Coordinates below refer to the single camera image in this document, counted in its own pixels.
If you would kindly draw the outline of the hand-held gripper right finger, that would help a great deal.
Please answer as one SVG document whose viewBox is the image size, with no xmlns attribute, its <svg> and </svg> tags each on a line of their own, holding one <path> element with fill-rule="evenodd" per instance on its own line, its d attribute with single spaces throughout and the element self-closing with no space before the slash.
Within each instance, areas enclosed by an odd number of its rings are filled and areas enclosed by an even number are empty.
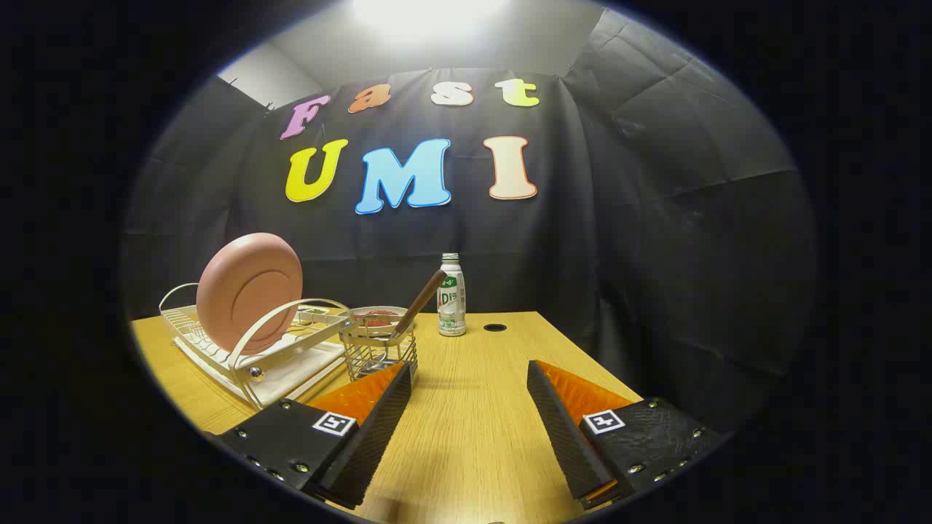
<svg viewBox="0 0 932 524">
<path fill-rule="evenodd" d="M 542 360 L 527 365 L 526 388 L 583 509 L 652 490 L 726 439 L 666 399 L 630 400 Z"/>
</svg>

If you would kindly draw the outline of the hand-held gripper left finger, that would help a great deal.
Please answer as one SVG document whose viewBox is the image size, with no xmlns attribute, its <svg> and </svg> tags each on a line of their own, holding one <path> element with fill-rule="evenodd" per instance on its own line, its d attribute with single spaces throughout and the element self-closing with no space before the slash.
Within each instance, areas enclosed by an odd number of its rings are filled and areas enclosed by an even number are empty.
<svg viewBox="0 0 932 524">
<path fill-rule="evenodd" d="M 409 363 L 396 362 L 311 402 L 277 401 L 218 443 L 273 480 L 353 509 L 405 412 L 411 378 Z"/>
</svg>

